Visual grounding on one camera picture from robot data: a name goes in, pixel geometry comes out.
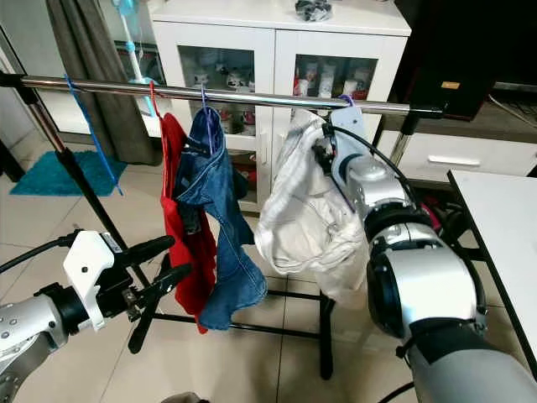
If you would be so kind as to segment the low white drawer unit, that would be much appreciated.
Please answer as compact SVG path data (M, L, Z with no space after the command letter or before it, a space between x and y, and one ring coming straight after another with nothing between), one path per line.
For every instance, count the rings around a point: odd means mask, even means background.
M473 120L422 119L396 165L437 183L450 170L526 176L537 166L537 129L487 102Z

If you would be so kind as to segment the grey curtain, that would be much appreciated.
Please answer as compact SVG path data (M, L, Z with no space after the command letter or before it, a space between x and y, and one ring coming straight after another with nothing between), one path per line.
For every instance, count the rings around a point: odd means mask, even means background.
M126 83L97 0L45 0L45 5L69 78ZM133 97L80 92L76 100L107 156L127 164L154 163L156 154Z

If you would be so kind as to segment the blue denim jeans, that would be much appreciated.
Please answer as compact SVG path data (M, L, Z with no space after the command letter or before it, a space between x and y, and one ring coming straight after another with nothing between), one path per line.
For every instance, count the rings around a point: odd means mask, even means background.
M253 245L253 231L239 208L246 180L234 170L226 147L226 135L218 111L211 108L214 151L204 154L203 117L193 116L190 133L180 159L180 190L174 192L182 207L199 207L205 212L208 229L217 243L217 283L201 312L201 325L226 331L234 312L256 306L266 295L266 280L246 253Z

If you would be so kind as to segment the black crumpled object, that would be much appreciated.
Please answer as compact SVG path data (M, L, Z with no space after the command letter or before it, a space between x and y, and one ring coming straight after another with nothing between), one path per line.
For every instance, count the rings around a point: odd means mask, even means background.
M318 23L332 17L333 5L329 0L296 0L293 8L303 22Z

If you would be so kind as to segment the white table black legs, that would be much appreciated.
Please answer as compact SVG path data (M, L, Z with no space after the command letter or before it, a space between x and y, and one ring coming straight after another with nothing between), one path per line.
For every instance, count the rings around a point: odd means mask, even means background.
M448 178L537 379L537 178L460 170Z

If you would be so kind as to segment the red hanger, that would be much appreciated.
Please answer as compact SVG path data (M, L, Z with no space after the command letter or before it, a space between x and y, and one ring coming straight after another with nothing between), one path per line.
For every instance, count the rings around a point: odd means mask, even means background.
M146 84L149 86L149 103L153 109L153 115L156 118L162 118L164 115L159 111L159 105L157 103L156 81L153 78L146 78Z

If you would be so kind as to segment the long red garment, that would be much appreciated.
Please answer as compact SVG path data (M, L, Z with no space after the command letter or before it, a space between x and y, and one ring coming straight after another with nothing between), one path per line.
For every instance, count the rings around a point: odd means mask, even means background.
M176 281L177 303L195 318L200 334L207 333L200 317L217 283L217 243L208 229L205 212L199 207L182 207L174 192L180 190L180 159L185 131L172 113L159 119L164 149L164 184L160 204L166 234L174 239L169 247L169 266L187 272Z

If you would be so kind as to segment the white jacket grey seams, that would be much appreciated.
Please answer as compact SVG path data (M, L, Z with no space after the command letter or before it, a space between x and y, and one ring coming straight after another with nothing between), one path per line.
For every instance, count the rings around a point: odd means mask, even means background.
M306 110L293 114L254 242L277 273L311 274L325 295L356 310L366 303L368 242L357 213L312 153L324 122Z

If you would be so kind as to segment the grey robot foot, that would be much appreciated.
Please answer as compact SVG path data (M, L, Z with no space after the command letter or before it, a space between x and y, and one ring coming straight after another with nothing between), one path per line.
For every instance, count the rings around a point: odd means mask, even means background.
M205 401L195 392L187 391L170 395L160 403L204 403Z

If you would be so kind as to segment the chrome clothes rack black frame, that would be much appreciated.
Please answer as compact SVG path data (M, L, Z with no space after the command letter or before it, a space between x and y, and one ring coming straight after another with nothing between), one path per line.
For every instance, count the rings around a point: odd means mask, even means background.
M108 95L126 95L126 96L148 96L149 86L143 84L123 84L112 83L111 81L73 81L76 85L76 92L100 92L108 93ZM53 119L50 118L43 103L41 97L36 91L32 91L30 88L35 89L68 89L65 84L64 78L48 77L48 76L26 76L26 74L14 74L14 73L0 73L0 86L14 88L23 100L24 105L27 105L30 110L32 118L38 120L39 126L44 130L46 138L49 138L51 146L56 151L58 161L64 165L66 172L76 182L78 188L83 192L83 196L87 202L91 204L93 212L96 214L96 218L102 222L107 233L112 235L116 243L120 247L120 252L129 249L126 242L123 242L120 233L112 222L110 215L107 214L107 210L100 201L99 196L91 188L91 184L85 177L83 171L78 168L76 158L74 158L73 151L68 146L62 143L59 138L59 132ZM201 99L201 89L187 88L187 87L173 87L173 86L156 86L157 97L168 97L169 99L191 100L199 101ZM244 105L263 105L264 107L299 107L306 108L306 110L338 110L338 108L346 107L342 99L326 99L326 97L293 97L283 95L273 95L273 93L252 93L252 92L230 92L230 91L205 91L208 102L223 102L231 104L244 104ZM369 101L356 101L354 105L363 108L364 112L380 115L405 115L402 135L394 146L393 153L398 151L402 153L403 139L409 139L411 134L414 134L415 127L420 122L420 119L440 119L444 117L440 107L432 107L432 105L407 105L390 102L369 102ZM29 257L34 257L36 254L45 252L50 247L60 246L56 242L46 243L41 247L32 249L31 252L26 254L20 254L16 259L13 259L7 264L1 265L1 268L12 268L17 264L22 264ZM137 279L141 281L142 285L150 285L149 280L145 273L139 268L134 268L134 274ZM233 323L232 327L238 327L242 330L250 330L256 332L268 332L272 334L288 335L288 337L300 337L317 339L320 349L320 376L322 379L331 379L334 372L334 362L332 356L332 342L331 342L331 314L334 310L336 303L330 302L327 296L319 295L312 296L307 293L294 293L290 291L276 291L270 290L268 292L272 296L284 296L284 298L300 298L306 300L317 301L319 303L319 332L299 332L284 329L283 327L262 327L254 325L244 325L244 323ZM195 323L195 319L192 317L183 317L170 314L162 314L162 312L156 312L154 319L160 320L172 320L172 322L188 322ZM135 337L131 338L131 341L137 343L130 344L130 346L137 346L141 348L142 342L144 342L145 335L149 333L149 330L137 330L135 331Z

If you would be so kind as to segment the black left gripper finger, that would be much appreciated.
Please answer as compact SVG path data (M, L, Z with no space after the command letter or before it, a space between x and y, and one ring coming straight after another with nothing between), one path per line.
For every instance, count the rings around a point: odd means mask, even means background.
M139 303L141 303L143 310L138 319L137 330L149 329L150 323L156 315L160 299L168 295L191 271L191 264L162 265L162 269L153 283L147 285L139 295Z
M175 239L164 235L148 241L132 245L120 254L120 264L145 264L175 245Z

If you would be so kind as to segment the black speaker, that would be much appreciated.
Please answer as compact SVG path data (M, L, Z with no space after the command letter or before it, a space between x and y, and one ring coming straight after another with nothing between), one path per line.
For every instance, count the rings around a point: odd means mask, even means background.
M392 0L411 32L390 99L471 122L486 102L514 31L493 0Z

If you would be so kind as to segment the white glass-door cabinet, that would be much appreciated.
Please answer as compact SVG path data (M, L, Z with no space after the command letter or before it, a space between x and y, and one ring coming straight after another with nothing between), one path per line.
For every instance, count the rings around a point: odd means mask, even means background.
M411 29L396 5L336 0L307 23L296 0L164 0L149 10L166 86L383 102ZM363 114L365 137L380 117Z

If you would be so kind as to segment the teal rug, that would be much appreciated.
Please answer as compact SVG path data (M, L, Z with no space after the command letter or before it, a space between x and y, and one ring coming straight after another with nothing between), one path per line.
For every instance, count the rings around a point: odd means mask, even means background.
M111 157L105 157L115 177L107 173L96 151L76 151L74 153L78 168L83 171L97 196L110 196L115 189L115 180L123 175L127 164ZM30 170L24 174L10 191L15 196L83 196L83 192L64 165L58 161L54 151L42 154Z

